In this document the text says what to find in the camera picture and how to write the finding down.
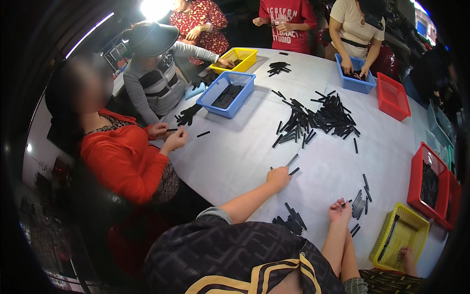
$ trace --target white table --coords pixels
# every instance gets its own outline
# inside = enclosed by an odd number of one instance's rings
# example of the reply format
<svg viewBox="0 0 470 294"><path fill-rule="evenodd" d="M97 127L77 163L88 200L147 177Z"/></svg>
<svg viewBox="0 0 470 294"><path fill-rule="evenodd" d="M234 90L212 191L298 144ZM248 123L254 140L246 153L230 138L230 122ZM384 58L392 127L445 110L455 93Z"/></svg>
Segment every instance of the white table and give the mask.
<svg viewBox="0 0 470 294"><path fill-rule="evenodd" d="M184 148L170 154L170 159L184 182L201 196L219 206L234 197L264 183L269 167L278 167L299 153L291 170L300 167L289 186L271 197L249 221L271 222L280 215L287 219L288 202L299 212L308 228L302 236L321 248L326 238L328 207L336 199L354 198L364 189L365 173L373 202L367 215L351 219L349 229L361 226L354 237L359 268L370 269L369 254L382 228L385 215L397 202L406 204L411 158L425 140L429 128L426 110L408 99L412 117L399 122L378 109L375 88L369 95L344 90L335 62L289 52L288 56L271 49L258 49L257 63L247 72L257 75L255 90L233 119L208 113L204 108L186 126L190 140ZM269 64L290 63L291 73L268 77ZM272 148L277 138L279 121L286 122L291 109L271 92L281 91L287 98L296 98L307 108L316 111L319 103L315 90L329 93L336 90L361 132L357 139L359 154L355 154L353 135L343 140L337 136L317 135L305 148L294 142ZM194 105L198 96L182 101L163 121L176 126L175 114ZM200 138L197 134L211 133ZM447 239L447 234L432 225L421 258L418 274L427 277L434 267Z"/></svg>

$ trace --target blue plastic basket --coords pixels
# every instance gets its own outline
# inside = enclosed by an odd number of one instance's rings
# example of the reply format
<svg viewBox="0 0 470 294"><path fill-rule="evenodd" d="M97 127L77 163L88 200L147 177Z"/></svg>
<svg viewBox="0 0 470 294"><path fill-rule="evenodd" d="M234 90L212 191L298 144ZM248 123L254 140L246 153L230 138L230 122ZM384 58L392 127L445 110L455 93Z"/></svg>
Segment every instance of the blue plastic basket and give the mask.
<svg viewBox="0 0 470 294"><path fill-rule="evenodd" d="M367 75L367 79L365 81L358 80L358 79L353 79L349 77L345 77L343 75L343 71L341 70L341 62L343 59L341 58L341 55L336 53L336 63L338 64L338 69L339 69L339 77L341 78L341 84L343 89L346 90L352 90L356 91L359 93L364 93L364 94L369 94L370 91L372 90L373 87L377 86L376 81L374 80L374 77L372 76L372 73L369 70L369 74ZM354 68L355 71L359 71L364 63L366 63L364 60L356 57L349 57L351 59L352 67Z"/></svg>
<svg viewBox="0 0 470 294"><path fill-rule="evenodd" d="M207 109L208 112L213 112L231 119L236 115L248 96L253 92L255 88L255 77L256 75L252 73L223 72L214 82L212 82L196 103ZM228 85L241 85L244 88L240 91L237 97L235 97L227 109L212 106L215 99L222 94Z"/></svg>

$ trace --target plaid shorts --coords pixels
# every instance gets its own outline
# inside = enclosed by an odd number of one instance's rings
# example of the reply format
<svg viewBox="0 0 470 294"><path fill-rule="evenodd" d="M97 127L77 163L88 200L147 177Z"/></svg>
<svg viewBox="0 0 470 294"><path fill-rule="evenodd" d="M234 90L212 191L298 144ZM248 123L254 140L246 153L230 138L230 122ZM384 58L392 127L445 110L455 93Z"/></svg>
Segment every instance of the plaid shorts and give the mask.
<svg viewBox="0 0 470 294"><path fill-rule="evenodd" d="M362 278L351 278L343 282L347 294L367 294L367 283Z"/></svg>

